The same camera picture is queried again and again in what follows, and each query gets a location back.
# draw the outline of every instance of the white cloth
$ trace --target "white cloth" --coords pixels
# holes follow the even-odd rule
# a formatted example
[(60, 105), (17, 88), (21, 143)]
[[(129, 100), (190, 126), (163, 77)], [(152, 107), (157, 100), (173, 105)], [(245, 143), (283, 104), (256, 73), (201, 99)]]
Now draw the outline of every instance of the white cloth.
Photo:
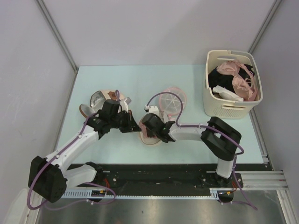
[(219, 93), (222, 99), (227, 99), (227, 100), (232, 100), (232, 101), (240, 101), (243, 102), (244, 99), (239, 97), (237, 94), (221, 87), (221, 86), (216, 86), (213, 88), (213, 92)]

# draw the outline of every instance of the clothing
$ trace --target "clothing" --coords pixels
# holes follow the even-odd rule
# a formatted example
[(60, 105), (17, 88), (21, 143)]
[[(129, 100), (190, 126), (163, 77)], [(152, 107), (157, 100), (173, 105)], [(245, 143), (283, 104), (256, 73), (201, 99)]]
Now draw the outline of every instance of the clothing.
[(239, 102), (244, 101), (244, 99), (242, 97), (239, 97), (237, 94), (235, 94), (219, 85), (213, 88), (213, 92), (219, 93), (221, 99), (227, 99), (227, 100), (239, 101)]
[(219, 85), (244, 98), (245, 101), (254, 101), (257, 87), (252, 68), (251, 65), (244, 65), (238, 60), (224, 62), (208, 75), (209, 87), (213, 89)]

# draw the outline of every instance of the basket handle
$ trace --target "basket handle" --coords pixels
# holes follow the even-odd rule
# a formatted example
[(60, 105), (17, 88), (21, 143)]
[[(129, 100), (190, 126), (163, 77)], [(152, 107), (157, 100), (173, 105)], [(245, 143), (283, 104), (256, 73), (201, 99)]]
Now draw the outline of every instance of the basket handle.
[(236, 60), (237, 57), (234, 57), (234, 56), (218, 56), (217, 59), (218, 60), (233, 61), (233, 60)]
[(238, 110), (238, 111), (242, 111), (245, 110), (245, 106), (230, 106), (230, 105), (222, 105), (223, 109), (228, 109), (228, 110)]

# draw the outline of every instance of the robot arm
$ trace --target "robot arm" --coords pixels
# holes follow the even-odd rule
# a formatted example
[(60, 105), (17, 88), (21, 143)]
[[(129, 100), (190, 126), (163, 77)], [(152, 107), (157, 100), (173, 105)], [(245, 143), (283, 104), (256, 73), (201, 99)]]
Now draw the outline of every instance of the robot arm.
[(231, 176), (237, 147), (228, 139), (223, 136), (218, 137), (213, 130), (204, 126), (214, 127), (240, 143), (241, 134), (238, 131), (217, 117), (212, 117), (206, 124), (181, 125), (179, 127), (174, 121), (164, 123), (159, 117), (156, 106), (151, 106), (146, 110), (148, 110), (148, 114), (144, 116), (142, 123), (147, 128), (148, 136), (154, 135), (165, 143), (178, 140), (203, 141), (218, 157), (216, 174), (225, 179)]
[(101, 181), (102, 167), (92, 162), (72, 170), (67, 170), (67, 168), (84, 150), (101, 139), (111, 128), (117, 128), (122, 133), (141, 130), (134, 121), (126, 100), (121, 102), (106, 100), (103, 108), (87, 120), (83, 131), (79, 131), (72, 140), (45, 158), (39, 156), (34, 158), (31, 162), (28, 186), (31, 186), (39, 171), (49, 162), (50, 164), (38, 177), (33, 190), (52, 203), (61, 198), (67, 188), (85, 182)]

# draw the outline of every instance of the round mesh object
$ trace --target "round mesh object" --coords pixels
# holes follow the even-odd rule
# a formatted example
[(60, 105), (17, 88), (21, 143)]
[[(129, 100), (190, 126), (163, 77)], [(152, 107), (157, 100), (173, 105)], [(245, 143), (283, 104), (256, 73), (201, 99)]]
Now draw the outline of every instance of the round mesh object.
[[(184, 91), (182, 91), (178, 87), (170, 87), (163, 92), (172, 92), (177, 94), (182, 102), (183, 102), (183, 109), (186, 106), (187, 103), (187, 97)], [(162, 94), (159, 97), (159, 107), (160, 111), (166, 112), (168, 115), (176, 115), (180, 112), (181, 110), (181, 103), (179, 99), (177, 99), (175, 96), (171, 94)]]

